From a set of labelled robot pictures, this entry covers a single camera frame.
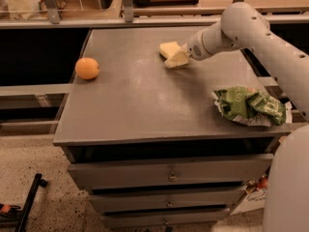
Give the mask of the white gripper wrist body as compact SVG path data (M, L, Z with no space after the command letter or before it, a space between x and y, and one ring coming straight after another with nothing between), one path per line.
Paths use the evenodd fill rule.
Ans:
M240 49L221 29L221 23L200 30L186 43L186 54L194 60L202 61L220 52Z

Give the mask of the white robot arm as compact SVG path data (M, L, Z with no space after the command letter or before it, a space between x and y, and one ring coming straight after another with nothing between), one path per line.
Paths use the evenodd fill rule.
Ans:
M249 49L309 120L309 56L276 36L267 19L244 2L227 7L214 25L193 35L179 53L204 60ZM309 125L289 134L277 149L267 182L263 232L309 232Z

